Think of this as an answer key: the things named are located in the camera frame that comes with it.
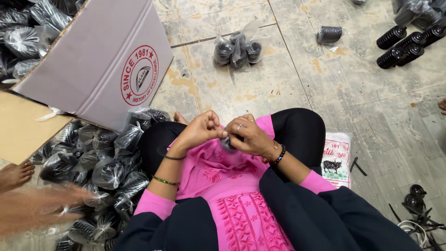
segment red circular logo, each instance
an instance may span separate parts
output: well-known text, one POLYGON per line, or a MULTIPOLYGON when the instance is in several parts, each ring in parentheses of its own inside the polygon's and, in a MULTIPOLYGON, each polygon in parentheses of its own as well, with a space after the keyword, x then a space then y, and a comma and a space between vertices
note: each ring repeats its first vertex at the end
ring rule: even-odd
POLYGON ((140 105, 150 96, 158 79, 158 56, 148 46, 140 46, 125 62, 121 76, 121 94, 129 105, 140 105))

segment green bangle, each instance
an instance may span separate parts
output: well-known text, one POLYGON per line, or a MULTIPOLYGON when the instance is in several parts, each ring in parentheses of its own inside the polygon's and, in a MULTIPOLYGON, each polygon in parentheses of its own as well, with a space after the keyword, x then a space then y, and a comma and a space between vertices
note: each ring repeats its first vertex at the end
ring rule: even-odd
POLYGON ((155 176, 153 176, 153 175, 152 175, 152 178, 154 178, 154 179, 156 179, 156 180, 158 180, 158 181, 161 181, 161 182, 163 182, 163 183, 169 184, 169 185, 179 185, 179 184, 180 184, 179 182, 178 182, 178 183, 172 183, 172 182, 168 182, 168 181, 166 181, 166 180, 158 179, 157 177, 155 177, 155 176))

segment cow illustration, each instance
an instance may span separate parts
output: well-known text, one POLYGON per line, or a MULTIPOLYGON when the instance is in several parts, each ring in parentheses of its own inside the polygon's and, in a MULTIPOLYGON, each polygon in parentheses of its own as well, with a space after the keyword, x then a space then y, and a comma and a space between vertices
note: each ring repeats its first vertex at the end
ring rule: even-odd
POLYGON ((324 172, 325 172, 325 169, 329 169, 329 170, 331 169, 331 170, 334 170, 336 174, 338 174, 338 169, 341 167, 341 164, 342 164, 342 161, 341 162, 336 162, 336 161, 332 162, 332 161, 326 160, 326 161, 324 161, 324 172))

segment black leggings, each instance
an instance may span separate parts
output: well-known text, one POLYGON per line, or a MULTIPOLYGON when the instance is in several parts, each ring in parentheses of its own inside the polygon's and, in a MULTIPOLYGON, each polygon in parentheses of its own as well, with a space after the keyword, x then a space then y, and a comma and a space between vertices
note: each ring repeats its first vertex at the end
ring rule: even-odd
MULTIPOLYGON (((271 115, 277 142, 299 161, 322 175, 321 162, 325 146, 325 124, 315 112, 305 108, 292 108, 271 115)), ((149 179, 158 170, 163 157, 157 153, 159 146, 169 146, 186 125, 177 122, 161 122, 149 127, 139 141, 143 164, 141 169, 149 179)))

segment white cable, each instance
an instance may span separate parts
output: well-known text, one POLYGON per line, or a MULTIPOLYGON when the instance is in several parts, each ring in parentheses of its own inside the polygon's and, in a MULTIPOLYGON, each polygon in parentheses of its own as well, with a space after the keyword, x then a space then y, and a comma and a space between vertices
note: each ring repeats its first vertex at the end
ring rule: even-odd
POLYGON ((421 241, 421 236, 420 236, 419 233, 417 233, 417 232, 414 232, 414 233, 417 235, 418 244, 420 245, 421 248, 424 248, 424 247, 425 247, 425 244, 426 244, 426 241, 427 241, 427 234, 426 234, 426 231, 425 231, 420 225, 418 225, 418 224, 416 224, 416 223, 414 223, 414 222, 412 222, 412 221, 402 221, 402 222, 398 223, 398 226, 399 226, 402 230, 404 230, 404 232, 406 232, 406 233, 408 233, 408 232, 410 232, 410 231, 412 231, 412 230, 416 230, 416 228, 413 227, 413 226, 411 226, 411 225, 401 225, 401 223, 404 223, 404 222, 410 222, 411 224, 414 224, 414 225, 419 226, 420 229, 423 230, 423 233, 424 233, 424 239, 423 239, 423 241, 421 241))

